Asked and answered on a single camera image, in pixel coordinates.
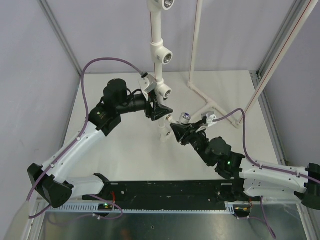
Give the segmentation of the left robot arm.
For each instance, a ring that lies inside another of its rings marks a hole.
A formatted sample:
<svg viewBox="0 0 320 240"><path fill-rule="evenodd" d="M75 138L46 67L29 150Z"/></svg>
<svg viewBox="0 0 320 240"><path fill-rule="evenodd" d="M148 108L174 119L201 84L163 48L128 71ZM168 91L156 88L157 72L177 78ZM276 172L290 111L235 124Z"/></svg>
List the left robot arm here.
<svg viewBox="0 0 320 240"><path fill-rule="evenodd" d="M145 116L157 121L173 110L164 105L172 90L164 83L142 80L140 88L130 92L123 79L112 79L103 90L103 97L93 108L83 129L50 160L42 165L33 163L28 169L30 181L36 192L51 207L59 208L69 199L95 195L107 199L111 187L108 179L100 173L89 177L70 177L70 173L81 158L98 142L107 137L127 113L143 111Z"/></svg>

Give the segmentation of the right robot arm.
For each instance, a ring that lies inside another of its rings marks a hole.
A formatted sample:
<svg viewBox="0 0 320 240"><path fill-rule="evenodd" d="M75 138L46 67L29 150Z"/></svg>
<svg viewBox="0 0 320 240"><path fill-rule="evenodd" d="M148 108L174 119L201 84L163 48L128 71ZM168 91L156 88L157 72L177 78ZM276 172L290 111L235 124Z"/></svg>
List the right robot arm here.
<svg viewBox="0 0 320 240"><path fill-rule="evenodd" d="M232 151L222 137L208 139L204 124L170 123L178 143L191 145L208 167L226 180L240 182L231 187L232 197L275 198L301 202L307 208L320 208L320 166L306 167L269 164Z"/></svg>

